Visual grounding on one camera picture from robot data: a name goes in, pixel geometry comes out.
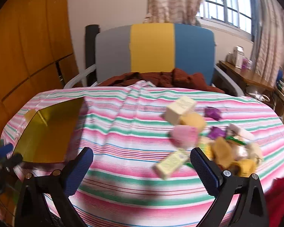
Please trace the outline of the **purple snack packet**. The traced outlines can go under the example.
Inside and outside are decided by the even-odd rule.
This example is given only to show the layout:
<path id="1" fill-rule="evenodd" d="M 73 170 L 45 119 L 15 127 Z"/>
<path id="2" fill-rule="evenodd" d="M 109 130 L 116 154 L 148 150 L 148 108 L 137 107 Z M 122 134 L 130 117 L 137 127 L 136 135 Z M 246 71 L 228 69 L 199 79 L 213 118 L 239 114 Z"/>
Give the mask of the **purple snack packet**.
<path id="1" fill-rule="evenodd" d="M 207 134 L 207 137 L 212 140 L 216 140 L 219 137 L 225 138 L 226 131 L 219 127 L 212 126 L 210 132 Z"/>
<path id="2" fill-rule="evenodd" d="M 222 118 L 222 113 L 218 108 L 206 107 L 204 110 L 204 116 L 219 121 Z"/>

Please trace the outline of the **green yellow snack packet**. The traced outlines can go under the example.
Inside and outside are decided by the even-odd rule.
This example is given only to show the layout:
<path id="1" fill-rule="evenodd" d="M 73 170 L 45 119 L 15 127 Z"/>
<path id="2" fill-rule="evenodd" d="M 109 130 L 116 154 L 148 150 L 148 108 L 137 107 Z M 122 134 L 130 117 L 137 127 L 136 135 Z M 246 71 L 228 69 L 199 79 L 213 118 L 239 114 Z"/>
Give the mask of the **green yellow snack packet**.
<path id="1" fill-rule="evenodd" d="M 178 168 L 180 168 L 189 156 L 184 149 L 178 149 L 154 165 L 159 177 L 168 179 Z"/>

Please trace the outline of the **pink hair roller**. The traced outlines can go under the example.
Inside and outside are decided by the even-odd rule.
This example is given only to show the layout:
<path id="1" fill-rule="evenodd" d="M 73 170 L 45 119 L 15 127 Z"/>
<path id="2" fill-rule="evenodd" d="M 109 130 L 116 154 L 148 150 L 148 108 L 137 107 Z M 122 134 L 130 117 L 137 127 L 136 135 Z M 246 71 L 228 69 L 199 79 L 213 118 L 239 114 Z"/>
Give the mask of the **pink hair roller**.
<path id="1" fill-rule="evenodd" d="M 170 136 L 176 147 L 187 149 L 197 144 L 198 129 L 189 125 L 178 124 L 172 129 Z"/>

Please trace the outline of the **yellow sponge block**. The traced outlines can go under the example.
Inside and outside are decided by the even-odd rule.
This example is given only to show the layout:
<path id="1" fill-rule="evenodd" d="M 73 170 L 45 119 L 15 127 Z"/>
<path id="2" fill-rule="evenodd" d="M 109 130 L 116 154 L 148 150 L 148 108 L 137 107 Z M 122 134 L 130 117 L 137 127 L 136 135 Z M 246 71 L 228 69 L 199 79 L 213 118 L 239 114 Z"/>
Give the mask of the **yellow sponge block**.
<path id="1" fill-rule="evenodd" d="M 195 112 L 182 115 L 180 124 L 195 127 L 198 130 L 198 133 L 201 133 L 207 126 L 204 117 Z"/>

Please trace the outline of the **cream cardboard box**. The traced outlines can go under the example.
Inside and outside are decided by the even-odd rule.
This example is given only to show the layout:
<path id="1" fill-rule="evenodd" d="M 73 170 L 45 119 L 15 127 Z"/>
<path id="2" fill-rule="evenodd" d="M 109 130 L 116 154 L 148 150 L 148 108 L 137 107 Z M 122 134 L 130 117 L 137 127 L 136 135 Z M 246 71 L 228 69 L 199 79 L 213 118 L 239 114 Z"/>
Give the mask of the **cream cardboard box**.
<path id="1" fill-rule="evenodd" d="M 180 118 L 193 111 L 197 102 L 188 96 L 182 96 L 166 107 L 165 120 L 172 125 L 179 124 Z"/>

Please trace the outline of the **yellow knitted sock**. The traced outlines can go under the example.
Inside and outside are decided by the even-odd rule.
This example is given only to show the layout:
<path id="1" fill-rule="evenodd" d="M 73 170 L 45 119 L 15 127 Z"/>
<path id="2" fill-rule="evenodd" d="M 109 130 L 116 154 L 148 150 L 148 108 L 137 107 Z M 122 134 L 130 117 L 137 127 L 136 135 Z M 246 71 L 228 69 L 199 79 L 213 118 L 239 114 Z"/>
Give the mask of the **yellow knitted sock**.
<path id="1" fill-rule="evenodd" d="M 234 175 L 239 177 L 249 177 L 255 173 L 256 164 L 251 159 L 242 159 L 233 161 L 228 170 Z"/>

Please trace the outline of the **white eraser block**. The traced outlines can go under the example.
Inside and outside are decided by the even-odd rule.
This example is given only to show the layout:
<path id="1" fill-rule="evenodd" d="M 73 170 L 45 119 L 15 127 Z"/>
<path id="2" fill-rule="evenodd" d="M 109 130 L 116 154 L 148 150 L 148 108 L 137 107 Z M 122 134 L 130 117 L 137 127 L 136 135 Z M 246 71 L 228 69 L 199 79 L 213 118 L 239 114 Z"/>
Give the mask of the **white eraser block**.
<path id="1" fill-rule="evenodd" d="M 230 123 L 229 129 L 234 132 L 236 135 L 240 136 L 241 138 L 244 138 L 246 140 L 253 141 L 255 140 L 255 136 L 250 133 L 249 131 L 241 128 L 240 126 L 237 126 L 233 123 Z"/>

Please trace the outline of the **red cloth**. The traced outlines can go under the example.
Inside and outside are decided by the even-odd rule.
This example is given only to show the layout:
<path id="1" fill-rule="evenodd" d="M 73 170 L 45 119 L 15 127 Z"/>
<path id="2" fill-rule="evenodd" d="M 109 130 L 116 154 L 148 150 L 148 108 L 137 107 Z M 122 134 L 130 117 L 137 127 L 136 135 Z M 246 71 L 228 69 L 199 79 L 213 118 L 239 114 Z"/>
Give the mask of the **red cloth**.
<path id="1" fill-rule="evenodd" d="M 284 177 L 273 181 L 265 193 L 269 226 L 280 226 L 284 218 Z"/>

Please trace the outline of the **striped pink green tablecloth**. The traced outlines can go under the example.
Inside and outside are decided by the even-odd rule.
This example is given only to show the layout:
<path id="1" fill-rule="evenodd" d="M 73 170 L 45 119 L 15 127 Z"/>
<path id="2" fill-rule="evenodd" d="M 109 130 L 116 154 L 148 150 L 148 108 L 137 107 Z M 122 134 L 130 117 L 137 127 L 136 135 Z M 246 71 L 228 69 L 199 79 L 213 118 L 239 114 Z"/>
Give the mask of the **striped pink green tablecloth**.
<path id="1" fill-rule="evenodd" d="M 71 150 L 90 147 L 94 161 L 70 201 L 88 226 L 195 226 L 213 202 L 197 176 L 182 166 L 170 178 L 159 178 L 154 164 L 175 150 L 165 121 L 167 105 L 182 96 L 196 101 L 195 112 L 221 110 L 211 127 L 236 124 L 251 132 L 264 160 L 257 169 L 264 191 L 284 177 L 284 125 L 275 112 L 248 97 L 181 88 L 157 88 L 148 82 L 129 87 L 52 90 L 35 95 L 5 125 L 1 138 L 16 144 L 25 113 L 83 97 L 84 107 Z"/>

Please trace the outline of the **wooden wardrobe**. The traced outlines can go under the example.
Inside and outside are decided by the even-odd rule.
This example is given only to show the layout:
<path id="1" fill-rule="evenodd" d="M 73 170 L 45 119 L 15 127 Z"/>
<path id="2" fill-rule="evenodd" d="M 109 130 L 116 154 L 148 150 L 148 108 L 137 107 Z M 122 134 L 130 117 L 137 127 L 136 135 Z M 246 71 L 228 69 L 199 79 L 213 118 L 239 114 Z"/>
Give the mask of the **wooden wardrobe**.
<path id="1" fill-rule="evenodd" d="M 78 74 L 68 0 L 7 0 L 0 9 L 0 138 L 36 94 Z"/>

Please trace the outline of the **grey yellow blue chair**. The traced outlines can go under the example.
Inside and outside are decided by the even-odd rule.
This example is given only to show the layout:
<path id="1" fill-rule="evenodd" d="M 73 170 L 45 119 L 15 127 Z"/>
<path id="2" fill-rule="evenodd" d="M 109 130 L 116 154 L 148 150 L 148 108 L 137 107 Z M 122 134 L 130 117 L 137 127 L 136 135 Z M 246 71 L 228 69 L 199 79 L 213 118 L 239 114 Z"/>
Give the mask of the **grey yellow blue chair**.
<path id="1" fill-rule="evenodd" d="M 95 63 L 67 82 L 70 89 L 96 72 L 102 83 L 128 72 L 202 73 L 206 84 L 225 87 L 242 96 L 242 89 L 215 64 L 215 39 L 206 28 L 170 23 L 134 24 L 102 31 L 94 40 Z"/>

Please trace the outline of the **dark red jacket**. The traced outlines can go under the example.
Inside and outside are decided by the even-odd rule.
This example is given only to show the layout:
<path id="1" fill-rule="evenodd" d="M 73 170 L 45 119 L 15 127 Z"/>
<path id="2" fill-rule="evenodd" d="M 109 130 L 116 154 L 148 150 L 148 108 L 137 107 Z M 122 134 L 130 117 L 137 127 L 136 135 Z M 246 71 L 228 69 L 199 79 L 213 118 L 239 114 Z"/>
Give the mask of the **dark red jacket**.
<path id="1" fill-rule="evenodd" d="M 127 87 L 144 80 L 151 82 L 156 87 L 161 88 L 186 88 L 200 91 L 225 93 L 223 90 L 208 85 L 202 73 L 189 75 L 179 68 L 174 68 L 171 72 L 129 72 L 123 75 L 114 76 L 100 83 L 99 86 Z"/>

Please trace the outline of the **white carton on desk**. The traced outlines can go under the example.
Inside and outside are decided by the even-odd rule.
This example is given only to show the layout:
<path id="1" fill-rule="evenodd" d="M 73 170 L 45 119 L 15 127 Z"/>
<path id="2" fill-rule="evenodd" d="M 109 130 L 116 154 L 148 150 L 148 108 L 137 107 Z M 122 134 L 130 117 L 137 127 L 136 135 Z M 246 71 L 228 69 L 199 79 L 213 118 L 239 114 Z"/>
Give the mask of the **white carton on desk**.
<path id="1" fill-rule="evenodd" d="M 232 63 L 236 68 L 241 69 L 244 59 L 244 48 L 241 46 L 235 46 L 232 53 Z"/>

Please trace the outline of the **window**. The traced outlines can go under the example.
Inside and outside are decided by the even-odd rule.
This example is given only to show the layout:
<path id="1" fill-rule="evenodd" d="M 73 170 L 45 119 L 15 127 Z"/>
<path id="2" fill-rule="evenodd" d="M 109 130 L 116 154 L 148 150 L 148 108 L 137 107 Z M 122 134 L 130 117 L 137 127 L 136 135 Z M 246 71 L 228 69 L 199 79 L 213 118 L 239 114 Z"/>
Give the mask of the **window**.
<path id="1" fill-rule="evenodd" d="M 226 23 L 252 34 L 251 0 L 203 0 L 197 16 Z"/>

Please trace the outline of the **floral curtain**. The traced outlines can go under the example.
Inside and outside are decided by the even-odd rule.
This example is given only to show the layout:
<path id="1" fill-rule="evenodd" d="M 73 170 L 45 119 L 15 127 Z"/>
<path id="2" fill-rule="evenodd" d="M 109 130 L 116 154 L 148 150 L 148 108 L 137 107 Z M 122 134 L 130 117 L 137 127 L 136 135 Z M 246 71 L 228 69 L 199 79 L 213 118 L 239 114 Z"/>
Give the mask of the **floral curtain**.
<path id="1" fill-rule="evenodd" d="M 197 25 L 203 0 L 148 0 L 144 23 Z"/>

